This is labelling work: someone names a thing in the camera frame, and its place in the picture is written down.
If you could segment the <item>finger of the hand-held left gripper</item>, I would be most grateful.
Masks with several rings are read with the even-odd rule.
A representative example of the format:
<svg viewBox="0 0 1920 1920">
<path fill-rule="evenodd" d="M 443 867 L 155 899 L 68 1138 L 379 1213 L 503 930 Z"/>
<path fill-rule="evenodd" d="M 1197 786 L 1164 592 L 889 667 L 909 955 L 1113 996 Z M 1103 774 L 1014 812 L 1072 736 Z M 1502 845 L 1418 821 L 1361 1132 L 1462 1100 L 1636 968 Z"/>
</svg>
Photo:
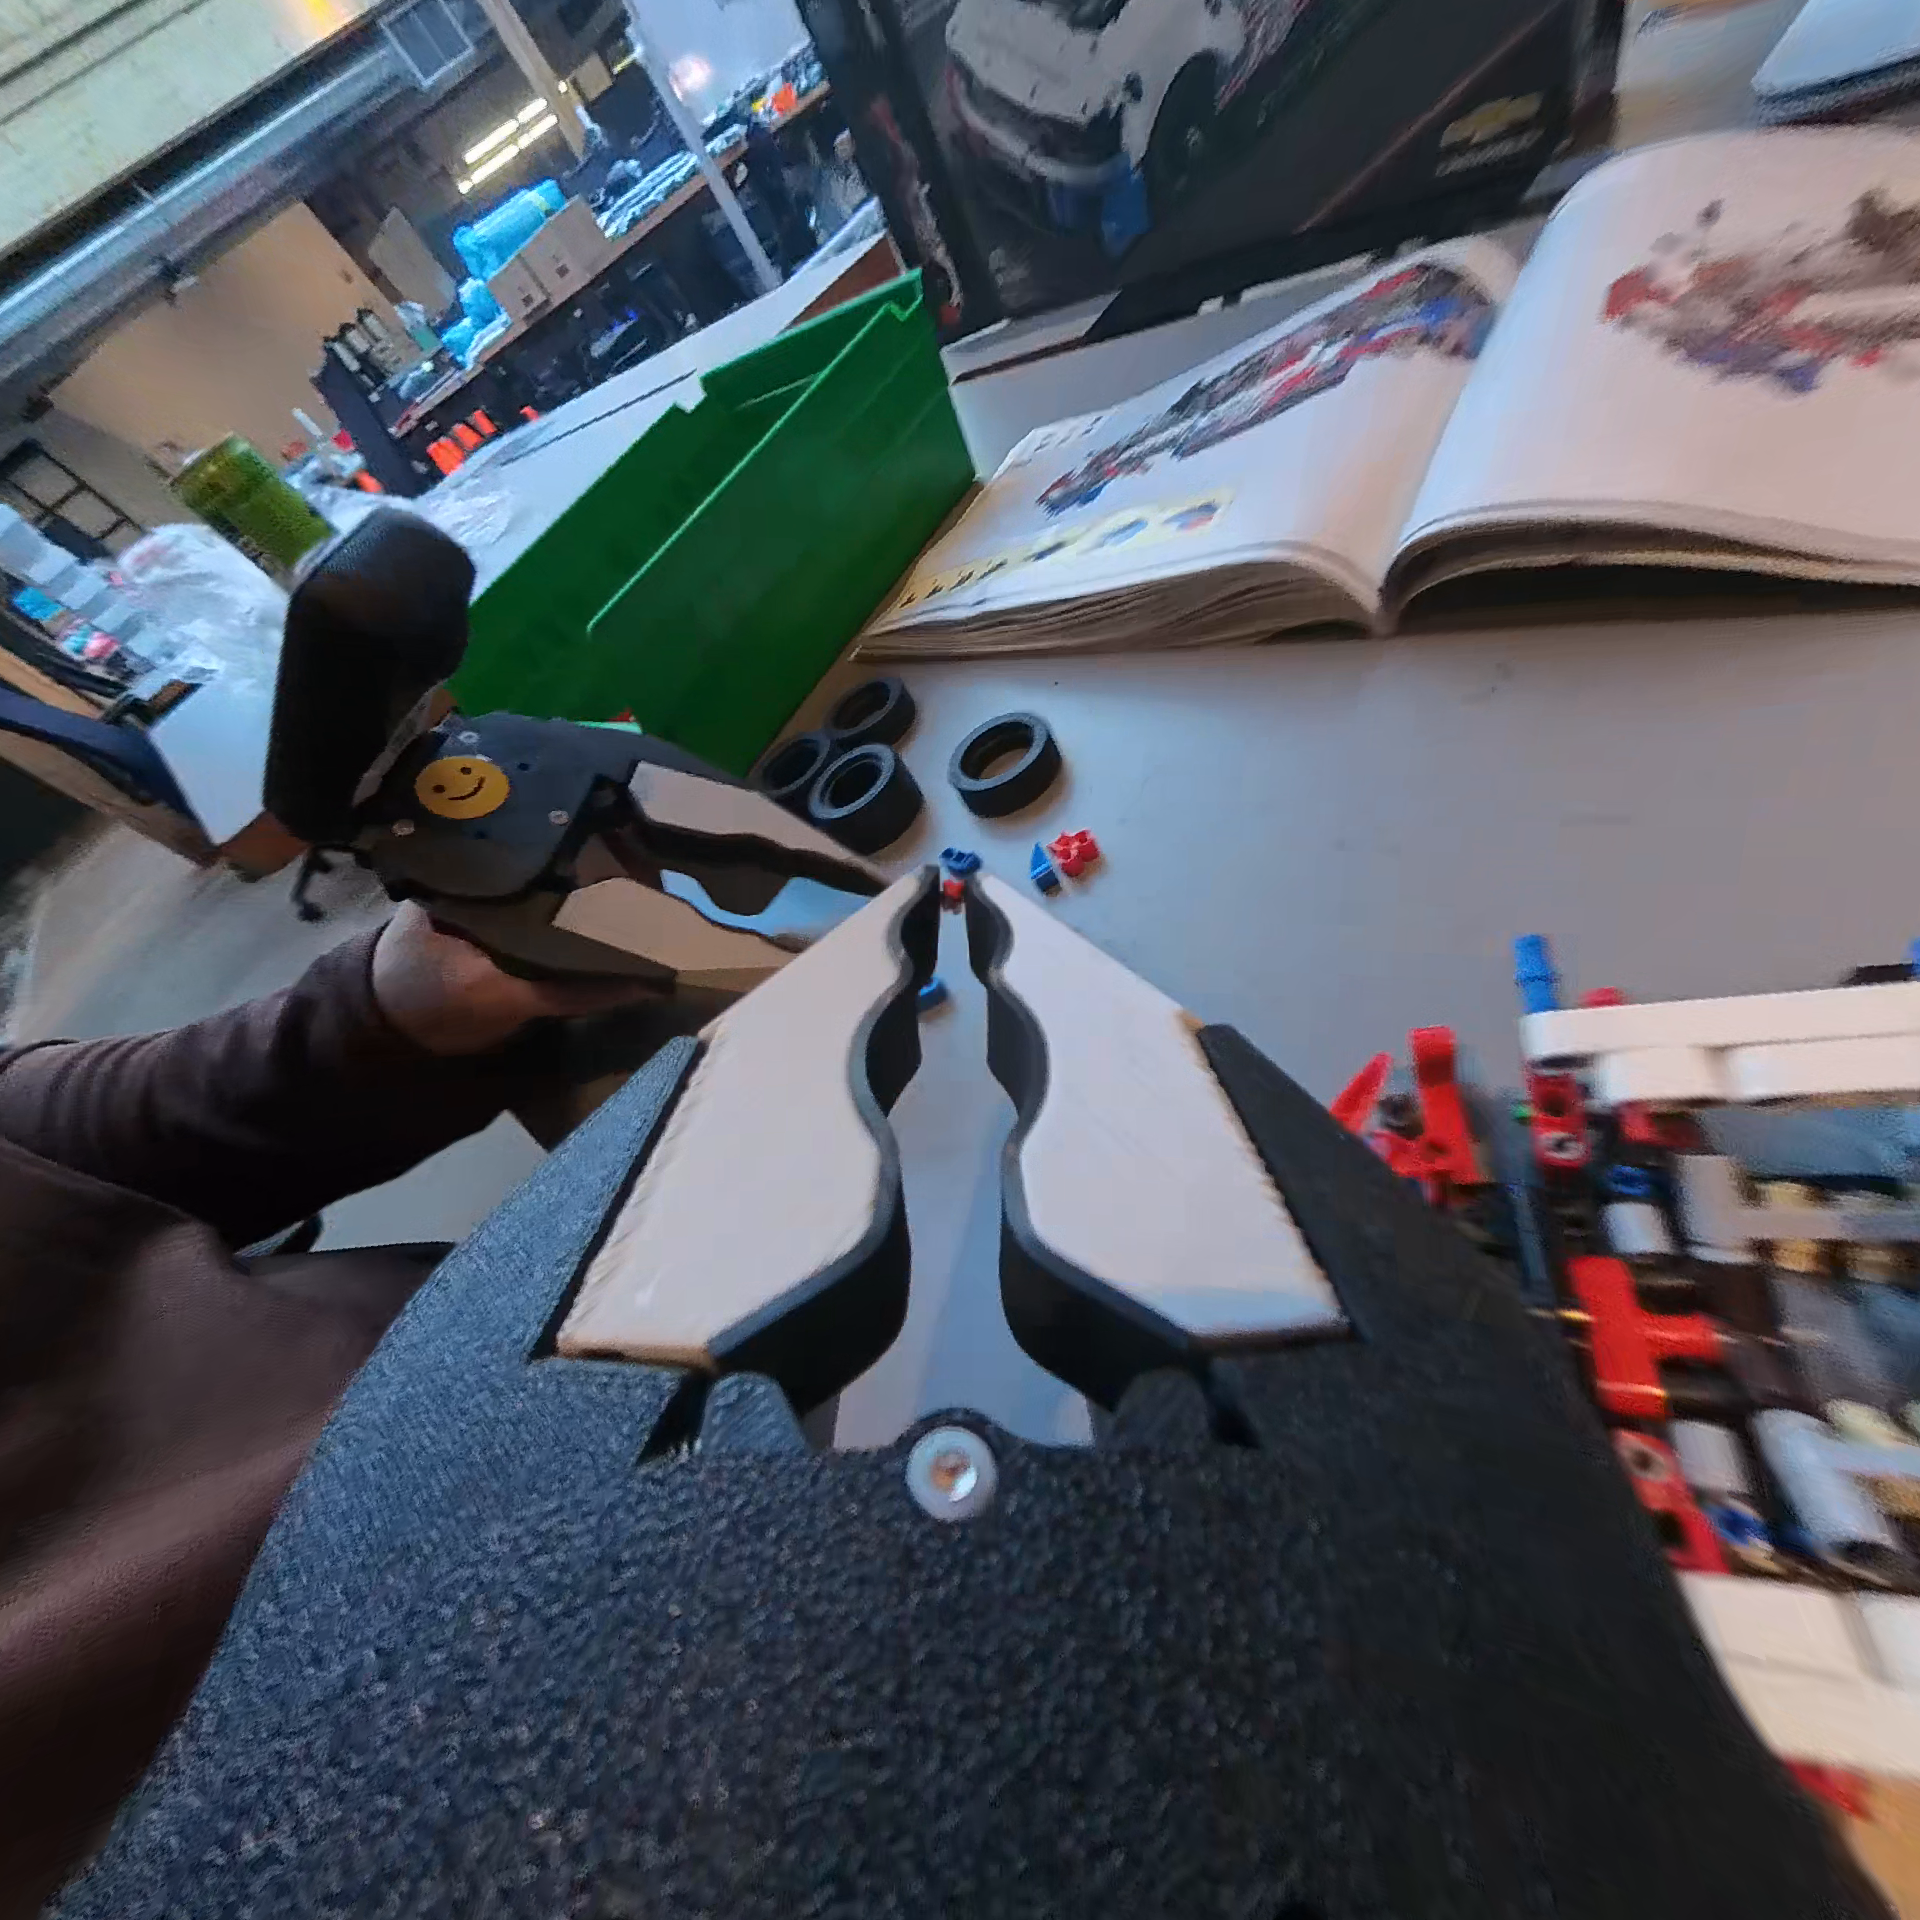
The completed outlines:
<svg viewBox="0 0 1920 1920">
<path fill-rule="evenodd" d="M 693 906 L 761 916 L 793 881 L 873 900 L 895 880 L 870 856 L 784 809 L 748 786 L 721 783 L 660 760 L 633 760 L 605 777 L 607 900 L 626 895 L 686 900 L 663 876 L 699 887 Z"/>
<path fill-rule="evenodd" d="M 631 980 L 676 996 L 747 996 L 820 938 L 705 916 L 635 880 L 575 887 L 553 916 L 553 974 Z"/>
</svg>

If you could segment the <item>person's left hand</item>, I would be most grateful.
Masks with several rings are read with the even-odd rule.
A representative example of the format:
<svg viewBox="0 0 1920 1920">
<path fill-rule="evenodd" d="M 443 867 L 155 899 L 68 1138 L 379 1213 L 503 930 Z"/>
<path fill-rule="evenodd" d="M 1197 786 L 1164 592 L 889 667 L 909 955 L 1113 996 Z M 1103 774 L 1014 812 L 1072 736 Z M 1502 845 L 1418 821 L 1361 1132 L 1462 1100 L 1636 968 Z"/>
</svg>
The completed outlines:
<svg viewBox="0 0 1920 1920">
<path fill-rule="evenodd" d="M 410 1045 L 435 1059 L 472 1059 L 543 1019 L 642 1005 L 660 986 L 626 976 L 525 980 L 435 926 L 419 905 L 400 905 L 373 943 L 371 996 L 379 1016 Z"/>
</svg>

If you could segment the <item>green drink can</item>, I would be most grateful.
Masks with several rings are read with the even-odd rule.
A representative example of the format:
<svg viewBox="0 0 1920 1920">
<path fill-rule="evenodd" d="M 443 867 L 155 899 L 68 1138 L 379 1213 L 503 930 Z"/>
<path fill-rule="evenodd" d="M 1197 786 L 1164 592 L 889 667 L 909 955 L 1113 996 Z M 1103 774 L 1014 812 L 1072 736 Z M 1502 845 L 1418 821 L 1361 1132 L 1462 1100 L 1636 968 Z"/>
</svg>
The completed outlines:
<svg viewBox="0 0 1920 1920">
<path fill-rule="evenodd" d="M 287 477 L 238 432 L 184 456 L 172 496 L 283 584 L 337 535 Z"/>
</svg>

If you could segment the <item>white long table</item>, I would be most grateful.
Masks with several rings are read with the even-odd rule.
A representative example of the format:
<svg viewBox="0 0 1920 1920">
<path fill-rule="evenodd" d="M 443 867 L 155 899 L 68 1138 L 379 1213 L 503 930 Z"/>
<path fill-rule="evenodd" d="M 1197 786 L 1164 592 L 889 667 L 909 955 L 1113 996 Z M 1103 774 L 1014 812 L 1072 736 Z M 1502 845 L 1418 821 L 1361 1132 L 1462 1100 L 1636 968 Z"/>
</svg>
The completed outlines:
<svg viewBox="0 0 1920 1920">
<path fill-rule="evenodd" d="M 510 430 L 406 511 L 463 539 L 478 589 L 488 589 L 663 415 L 693 407 L 712 369 L 899 274 L 895 239 L 878 210 L 866 207 L 777 291 L 747 301 L 635 369 L 614 375 L 539 424 Z M 130 552 L 155 574 L 155 584 L 148 584 L 143 571 L 136 574 L 136 602 L 153 611 L 176 643 L 136 690 L 150 700 L 177 678 L 187 690 L 143 726 L 177 807 L 125 807 L 121 825 L 194 867 L 234 864 L 268 876 L 296 856 L 296 840 L 265 825 L 261 809 L 286 588 L 194 521 L 161 528 Z"/>
</svg>

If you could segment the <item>open instruction booklet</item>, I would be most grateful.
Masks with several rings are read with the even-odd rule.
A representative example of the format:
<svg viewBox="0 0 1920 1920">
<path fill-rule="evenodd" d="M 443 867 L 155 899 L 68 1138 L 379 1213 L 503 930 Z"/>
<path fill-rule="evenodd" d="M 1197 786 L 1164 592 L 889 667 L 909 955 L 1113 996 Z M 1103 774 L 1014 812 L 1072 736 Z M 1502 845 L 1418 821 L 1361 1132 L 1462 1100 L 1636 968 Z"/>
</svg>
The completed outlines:
<svg viewBox="0 0 1920 1920">
<path fill-rule="evenodd" d="M 1032 430 L 866 659 L 1389 634 L 1495 574 L 1918 588 L 1918 128 L 1635 148 Z"/>
</svg>

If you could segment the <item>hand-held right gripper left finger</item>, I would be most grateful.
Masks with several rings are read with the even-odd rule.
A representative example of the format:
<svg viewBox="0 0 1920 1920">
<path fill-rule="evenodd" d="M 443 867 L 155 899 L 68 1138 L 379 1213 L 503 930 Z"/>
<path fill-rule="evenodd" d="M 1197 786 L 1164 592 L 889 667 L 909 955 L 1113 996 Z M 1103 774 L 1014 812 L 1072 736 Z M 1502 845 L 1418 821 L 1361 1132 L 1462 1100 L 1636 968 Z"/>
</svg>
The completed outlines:
<svg viewBox="0 0 1920 1920">
<path fill-rule="evenodd" d="M 905 1317 L 890 1111 L 941 932 L 922 867 L 712 1019 L 556 1333 L 561 1359 L 761 1373 L 835 1402 Z"/>
</svg>

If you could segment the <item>toy brick car model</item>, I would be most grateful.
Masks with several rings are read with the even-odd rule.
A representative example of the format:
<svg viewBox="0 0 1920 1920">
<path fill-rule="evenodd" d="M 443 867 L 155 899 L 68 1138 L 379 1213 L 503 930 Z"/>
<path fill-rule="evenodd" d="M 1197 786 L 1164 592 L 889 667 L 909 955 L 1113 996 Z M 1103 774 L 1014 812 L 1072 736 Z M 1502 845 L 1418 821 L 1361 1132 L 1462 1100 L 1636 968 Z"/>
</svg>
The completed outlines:
<svg viewBox="0 0 1920 1920">
<path fill-rule="evenodd" d="M 1510 1260 L 1798 1784 L 1918 1847 L 1918 949 L 1680 1000 L 1511 968 L 1517 1098 L 1418 1027 L 1330 1114 Z"/>
</svg>

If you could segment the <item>grey desk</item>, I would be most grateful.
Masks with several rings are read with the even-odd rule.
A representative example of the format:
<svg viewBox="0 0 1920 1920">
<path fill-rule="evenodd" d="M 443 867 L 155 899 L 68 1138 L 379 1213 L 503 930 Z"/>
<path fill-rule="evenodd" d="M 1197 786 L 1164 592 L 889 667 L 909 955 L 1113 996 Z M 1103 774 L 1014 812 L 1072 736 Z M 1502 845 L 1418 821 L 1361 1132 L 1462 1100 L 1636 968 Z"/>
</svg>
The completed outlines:
<svg viewBox="0 0 1920 1920">
<path fill-rule="evenodd" d="M 1608 588 L 1583 611 L 1470 584 L 1403 639 L 931 666 L 928 720 L 1039 705 L 1065 726 L 1065 817 L 1118 880 L 1065 920 L 1308 1093 L 1403 1027 L 1452 1019 L 1514 1065 L 1510 932 L 1559 932 L 1582 981 L 1655 996 L 1795 990 L 1918 932 L 1918 596 L 1860 588 Z M 989 1201 L 1014 1111 L 989 1082 L 972 976 L 924 1019 L 899 1109 L 919 1294 L 903 1345 L 810 1433 L 866 1460 L 905 1414 L 978 1402 L 1079 1443 L 1085 1410 L 1000 1327 Z M 1752 1580 L 1728 1614 L 1738 1702 L 1795 1761 L 1874 1773 L 1877 1822 L 1821 1807 L 1889 1886 L 1918 1886 L 1918 1614 L 1806 1637 Z"/>
</svg>

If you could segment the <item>background storage shelf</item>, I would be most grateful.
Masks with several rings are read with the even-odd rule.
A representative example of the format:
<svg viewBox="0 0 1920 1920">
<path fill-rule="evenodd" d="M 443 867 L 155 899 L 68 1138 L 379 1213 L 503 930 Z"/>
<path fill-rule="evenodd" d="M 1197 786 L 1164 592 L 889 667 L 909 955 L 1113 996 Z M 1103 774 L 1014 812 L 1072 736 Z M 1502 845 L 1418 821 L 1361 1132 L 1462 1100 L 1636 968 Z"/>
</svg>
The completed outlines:
<svg viewBox="0 0 1920 1920">
<path fill-rule="evenodd" d="M 631 60 L 588 101 L 585 157 L 504 72 L 335 167 L 305 207 L 373 284 L 309 386 L 347 447 L 422 464 L 456 419 L 543 415 L 761 294 L 660 87 Z"/>
</svg>

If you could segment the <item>black car set box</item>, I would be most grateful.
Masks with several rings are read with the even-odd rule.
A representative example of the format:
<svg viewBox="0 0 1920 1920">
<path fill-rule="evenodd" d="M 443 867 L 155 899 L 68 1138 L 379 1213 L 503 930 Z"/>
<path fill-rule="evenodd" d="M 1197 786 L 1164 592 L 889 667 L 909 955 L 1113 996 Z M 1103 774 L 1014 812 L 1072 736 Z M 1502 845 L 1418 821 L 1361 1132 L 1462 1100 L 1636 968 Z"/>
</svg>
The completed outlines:
<svg viewBox="0 0 1920 1920">
<path fill-rule="evenodd" d="M 800 2 L 943 342 L 1121 326 L 1510 218 L 1607 132 L 1624 2 Z"/>
</svg>

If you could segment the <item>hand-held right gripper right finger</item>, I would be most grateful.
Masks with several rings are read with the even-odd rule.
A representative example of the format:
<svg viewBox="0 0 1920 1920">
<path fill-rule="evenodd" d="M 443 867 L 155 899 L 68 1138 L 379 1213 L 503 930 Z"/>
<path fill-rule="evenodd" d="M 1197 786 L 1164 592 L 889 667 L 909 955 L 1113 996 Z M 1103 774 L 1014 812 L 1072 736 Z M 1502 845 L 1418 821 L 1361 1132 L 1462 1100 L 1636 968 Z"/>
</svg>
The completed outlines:
<svg viewBox="0 0 1920 1920">
<path fill-rule="evenodd" d="M 967 884 L 1000 1153 L 1000 1309 L 1100 1411 L 1146 1373 L 1353 1333 L 1200 1023 L 1000 880 Z"/>
</svg>

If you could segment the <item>white flat object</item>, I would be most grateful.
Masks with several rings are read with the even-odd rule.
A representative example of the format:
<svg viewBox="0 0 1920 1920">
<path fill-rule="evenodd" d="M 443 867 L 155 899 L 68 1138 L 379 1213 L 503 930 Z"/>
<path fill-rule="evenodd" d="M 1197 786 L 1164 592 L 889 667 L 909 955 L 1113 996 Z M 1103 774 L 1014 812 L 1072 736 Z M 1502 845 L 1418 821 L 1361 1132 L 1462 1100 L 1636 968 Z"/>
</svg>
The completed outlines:
<svg viewBox="0 0 1920 1920">
<path fill-rule="evenodd" d="M 1762 127 L 1918 94 L 1918 2 L 1803 2 L 1749 79 Z"/>
</svg>

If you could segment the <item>green plastic bin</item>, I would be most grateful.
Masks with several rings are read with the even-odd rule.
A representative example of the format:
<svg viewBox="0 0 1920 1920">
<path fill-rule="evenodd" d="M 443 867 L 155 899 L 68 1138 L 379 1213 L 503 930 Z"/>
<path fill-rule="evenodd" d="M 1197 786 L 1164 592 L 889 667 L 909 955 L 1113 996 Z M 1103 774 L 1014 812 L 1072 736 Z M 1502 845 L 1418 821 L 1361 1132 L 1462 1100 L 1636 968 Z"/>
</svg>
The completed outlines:
<svg viewBox="0 0 1920 1920">
<path fill-rule="evenodd" d="M 469 607 L 466 715 L 633 720 L 747 774 L 976 482 L 922 274 L 668 404 Z"/>
</svg>

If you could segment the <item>person's left forearm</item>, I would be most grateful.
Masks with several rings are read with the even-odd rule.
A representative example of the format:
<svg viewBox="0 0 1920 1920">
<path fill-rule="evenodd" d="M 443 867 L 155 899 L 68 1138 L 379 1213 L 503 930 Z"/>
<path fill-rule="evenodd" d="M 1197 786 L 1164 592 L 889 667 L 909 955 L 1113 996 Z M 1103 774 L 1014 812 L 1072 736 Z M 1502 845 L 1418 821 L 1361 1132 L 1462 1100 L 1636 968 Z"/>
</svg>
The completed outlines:
<svg viewBox="0 0 1920 1920">
<path fill-rule="evenodd" d="M 539 1080 L 543 1019 L 472 1059 L 400 1040 L 365 932 L 287 990 L 153 1036 L 4 1053 L 4 1246 L 194 1220 L 252 1246 L 491 1128 Z"/>
</svg>

